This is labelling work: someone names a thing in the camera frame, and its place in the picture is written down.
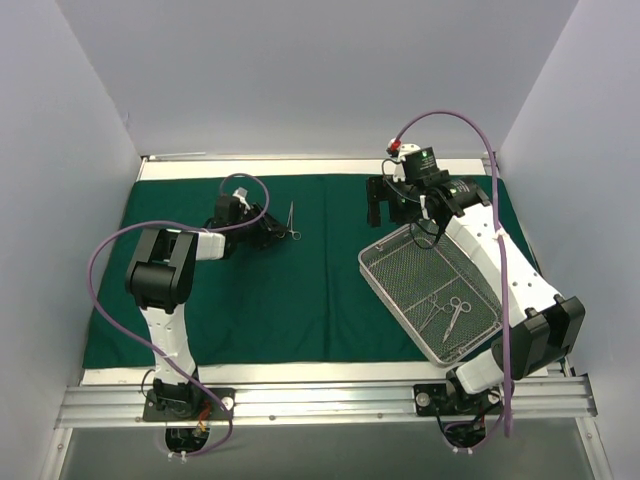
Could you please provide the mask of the steel surgical forceps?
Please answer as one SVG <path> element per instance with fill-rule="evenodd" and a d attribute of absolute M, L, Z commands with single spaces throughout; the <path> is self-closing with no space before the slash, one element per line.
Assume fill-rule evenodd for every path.
<path fill-rule="evenodd" d="M 293 201 L 290 202 L 288 218 L 287 218 L 287 233 L 291 236 L 294 241 L 298 241 L 301 239 L 301 233 L 294 226 L 294 214 L 295 214 L 295 203 Z"/>
<path fill-rule="evenodd" d="M 426 318 L 424 319 L 424 321 L 422 322 L 422 324 L 419 326 L 419 328 L 417 329 L 417 331 L 419 333 L 423 332 L 426 327 L 432 322 L 432 320 L 440 313 L 440 312 L 448 312 L 449 311 L 449 306 L 448 305 L 440 305 L 438 303 L 438 298 L 437 295 L 435 293 L 430 294 L 427 297 L 427 301 L 430 305 L 430 309 L 428 311 L 428 314 L 426 315 Z"/>

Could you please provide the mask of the dark green surgical cloth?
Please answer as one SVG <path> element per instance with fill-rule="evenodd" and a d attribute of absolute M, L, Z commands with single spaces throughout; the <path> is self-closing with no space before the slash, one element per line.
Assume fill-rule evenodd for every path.
<path fill-rule="evenodd" d="M 122 220 L 90 319 L 87 369 L 151 367 L 148 327 L 126 271 L 138 224 L 170 220 L 194 227 L 213 214 L 219 192 L 240 180 L 141 181 Z M 292 221 L 299 239 L 257 250 L 241 244 L 227 260 L 195 267 L 185 318 L 190 351 L 200 365 L 289 362 L 403 362 L 423 355 L 360 274 L 362 249 L 394 230 L 367 224 L 363 175 L 272 176 L 248 183 L 248 198 Z"/>

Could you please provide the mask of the metal wire mesh tray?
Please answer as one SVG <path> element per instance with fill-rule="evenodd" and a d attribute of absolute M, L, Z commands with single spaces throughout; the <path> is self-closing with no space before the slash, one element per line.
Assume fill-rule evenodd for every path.
<path fill-rule="evenodd" d="M 480 270 L 438 227 L 398 228 L 359 252 L 360 273 L 422 354 L 445 368 L 502 329 L 502 306 Z"/>

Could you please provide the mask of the steel surgical scissors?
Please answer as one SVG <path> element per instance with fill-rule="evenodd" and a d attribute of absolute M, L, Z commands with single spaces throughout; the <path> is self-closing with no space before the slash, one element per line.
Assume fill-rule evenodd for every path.
<path fill-rule="evenodd" d="M 469 302 L 463 301 L 456 296 L 451 297 L 449 299 L 449 305 L 450 305 L 450 311 L 451 311 L 451 318 L 450 318 L 449 325 L 443 334 L 442 342 L 446 342 L 449 339 L 460 315 L 470 313 L 472 310 L 471 304 Z"/>

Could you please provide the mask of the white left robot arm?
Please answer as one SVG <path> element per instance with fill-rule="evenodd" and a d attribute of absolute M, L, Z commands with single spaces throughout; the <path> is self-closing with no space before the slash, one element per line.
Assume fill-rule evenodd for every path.
<path fill-rule="evenodd" d="M 148 326 L 154 354 L 155 378 L 150 397 L 179 419 L 194 417 L 202 391 L 194 385 L 197 364 L 190 352 L 185 304 L 198 261 L 226 260 L 243 242 L 261 250 L 282 239 L 286 226 L 265 213 L 258 203 L 224 194 L 201 231 L 145 228 L 125 277 L 125 289 Z"/>

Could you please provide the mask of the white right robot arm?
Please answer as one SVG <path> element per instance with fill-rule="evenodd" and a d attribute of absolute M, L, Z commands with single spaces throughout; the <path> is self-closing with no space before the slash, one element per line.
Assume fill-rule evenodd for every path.
<path fill-rule="evenodd" d="M 361 275 L 444 371 L 450 409 L 467 412 L 571 352 L 584 305 L 551 286 L 495 220 L 500 197 L 488 180 L 405 185 L 376 175 L 366 202 L 371 226 L 387 208 L 396 229 L 359 253 Z"/>

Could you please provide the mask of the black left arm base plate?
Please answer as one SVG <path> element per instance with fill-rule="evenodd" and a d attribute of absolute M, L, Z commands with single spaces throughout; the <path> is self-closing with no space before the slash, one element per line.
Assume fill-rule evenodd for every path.
<path fill-rule="evenodd" d="M 193 385 L 155 386 L 146 393 L 142 420 L 144 422 L 185 422 L 228 420 L 233 417 L 236 390 L 211 388 L 210 392 L 225 403 L 229 413 L 201 389 Z"/>

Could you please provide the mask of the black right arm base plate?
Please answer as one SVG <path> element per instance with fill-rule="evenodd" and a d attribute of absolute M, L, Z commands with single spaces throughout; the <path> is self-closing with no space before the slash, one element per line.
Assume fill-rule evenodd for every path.
<path fill-rule="evenodd" d="M 449 382 L 414 384 L 413 401 L 419 417 L 472 416 L 499 414 L 503 410 L 498 390 L 479 394 L 458 392 Z"/>

